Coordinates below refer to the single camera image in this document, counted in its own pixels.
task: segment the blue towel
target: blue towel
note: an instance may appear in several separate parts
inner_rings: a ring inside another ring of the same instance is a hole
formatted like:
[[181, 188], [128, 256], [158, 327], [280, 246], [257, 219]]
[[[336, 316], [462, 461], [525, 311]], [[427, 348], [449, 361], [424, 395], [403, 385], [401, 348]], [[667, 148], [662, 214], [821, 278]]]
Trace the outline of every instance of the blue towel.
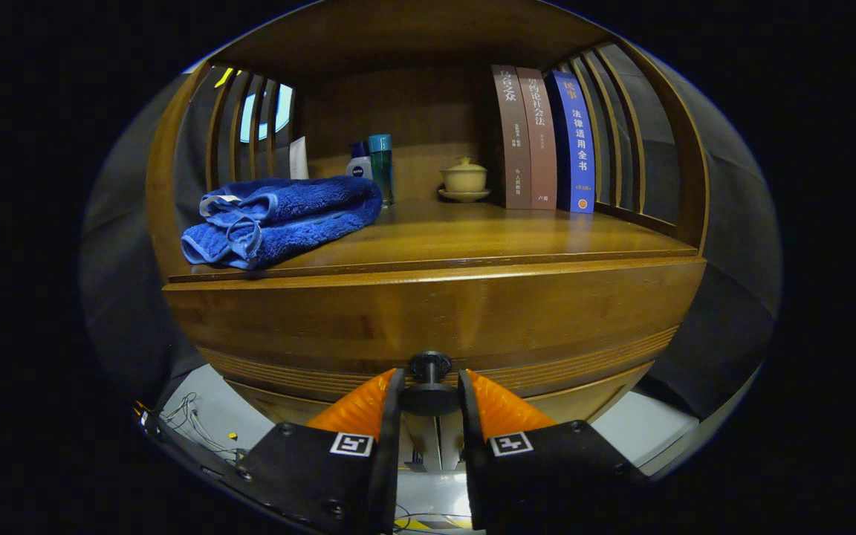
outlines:
[[375, 222], [381, 190], [373, 180], [266, 178], [201, 197], [207, 223], [187, 228], [181, 249], [191, 264], [262, 270]]

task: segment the teal bottle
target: teal bottle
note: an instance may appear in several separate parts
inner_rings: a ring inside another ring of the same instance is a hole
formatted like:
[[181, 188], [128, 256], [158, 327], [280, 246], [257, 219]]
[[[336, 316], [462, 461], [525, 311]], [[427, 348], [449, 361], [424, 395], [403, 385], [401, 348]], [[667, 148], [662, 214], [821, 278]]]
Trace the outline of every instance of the teal bottle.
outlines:
[[390, 207], [395, 203], [395, 197], [392, 195], [392, 186], [395, 183], [395, 172], [392, 169], [392, 136], [370, 135], [368, 141], [372, 178], [381, 189], [381, 207]]

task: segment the floor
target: floor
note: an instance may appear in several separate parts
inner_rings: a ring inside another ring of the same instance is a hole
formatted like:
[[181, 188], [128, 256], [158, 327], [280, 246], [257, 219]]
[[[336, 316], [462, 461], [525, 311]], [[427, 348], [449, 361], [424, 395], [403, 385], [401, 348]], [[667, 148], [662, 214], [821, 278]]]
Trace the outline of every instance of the floor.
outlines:
[[[170, 426], [177, 427], [184, 437], [228, 460], [234, 459], [234, 450], [250, 450], [273, 427], [210, 365], [187, 376], [164, 404], [162, 416], [170, 417]], [[683, 436], [692, 436], [698, 425], [696, 418], [636, 392], [627, 393], [592, 424], [640, 471], [655, 477], [662, 477], [658, 472], [664, 467], [675, 467], [670, 461], [682, 451], [669, 446]], [[470, 529], [462, 464], [459, 470], [441, 473], [399, 470], [397, 501], [395, 524], [402, 533], [483, 533]]]

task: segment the white bottle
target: white bottle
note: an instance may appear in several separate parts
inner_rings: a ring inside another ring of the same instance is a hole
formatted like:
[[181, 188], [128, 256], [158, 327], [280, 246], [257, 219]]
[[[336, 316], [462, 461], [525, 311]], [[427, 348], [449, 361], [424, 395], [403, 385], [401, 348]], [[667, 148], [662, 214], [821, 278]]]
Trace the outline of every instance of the white bottle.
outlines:
[[367, 143], [352, 144], [352, 159], [346, 166], [346, 174], [372, 179], [372, 159], [369, 156]]

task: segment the book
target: book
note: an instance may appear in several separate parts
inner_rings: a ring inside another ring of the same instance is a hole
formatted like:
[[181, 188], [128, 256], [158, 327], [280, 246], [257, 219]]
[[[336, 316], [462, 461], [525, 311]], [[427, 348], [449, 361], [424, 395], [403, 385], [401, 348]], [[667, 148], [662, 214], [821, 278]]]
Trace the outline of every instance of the book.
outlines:
[[594, 131], [573, 74], [551, 71], [545, 79], [557, 137], [557, 207], [575, 213], [593, 213], [597, 174]]
[[520, 94], [517, 71], [510, 65], [491, 65], [490, 72], [497, 89], [497, 106], [500, 111], [502, 132], [504, 207], [530, 209], [531, 207], [531, 152], [527, 145], [527, 114]]
[[557, 209], [557, 142], [551, 116], [547, 85], [540, 71], [518, 67], [520, 94], [527, 112], [527, 146], [531, 152], [531, 207], [534, 210]]

